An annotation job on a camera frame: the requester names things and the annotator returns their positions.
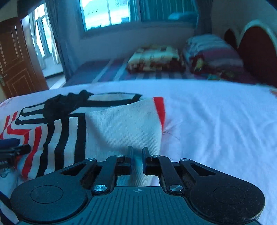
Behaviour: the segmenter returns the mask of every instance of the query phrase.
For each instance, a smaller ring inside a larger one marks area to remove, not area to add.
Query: window sill
[[[101,28],[90,29],[88,31],[82,31],[80,33],[80,39],[87,39],[93,36],[98,36],[101,34],[107,34],[110,32],[120,32],[125,30],[134,30],[134,29],[143,29],[150,27],[182,27],[182,28],[190,28],[195,29],[196,24],[192,24],[189,22],[168,22],[168,21],[159,21],[159,22],[129,22],[124,24],[115,24],[112,26],[106,26]]]

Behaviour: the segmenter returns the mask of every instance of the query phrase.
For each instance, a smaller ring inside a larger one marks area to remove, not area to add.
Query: wrinkled sheet
[[[259,222],[276,224],[277,98],[269,87],[204,80],[76,85],[7,100],[0,105],[0,117],[83,89],[164,97],[166,121],[160,154],[172,161],[189,158],[256,185],[266,198]],[[158,179],[152,185],[158,185]]]

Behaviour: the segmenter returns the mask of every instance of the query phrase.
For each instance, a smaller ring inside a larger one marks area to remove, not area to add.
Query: door handle
[[[2,77],[2,75],[0,75],[0,83],[2,84],[2,86],[5,86],[5,81],[4,81],[3,77]]]

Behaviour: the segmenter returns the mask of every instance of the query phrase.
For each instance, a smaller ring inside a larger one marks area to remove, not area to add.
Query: headboard
[[[259,20],[248,23],[237,40],[231,29],[224,39],[230,45],[238,43],[237,51],[245,69],[259,82],[277,87],[277,39],[274,32]]]

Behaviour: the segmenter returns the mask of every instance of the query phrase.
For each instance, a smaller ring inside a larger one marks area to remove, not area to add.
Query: wooden door
[[[22,21],[28,27],[28,16]],[[14,17],[0,22],[0,85],[7,98],[48,90],[34,46],[28,51],[24,32],[31,33],[23,31],[22,21]]]

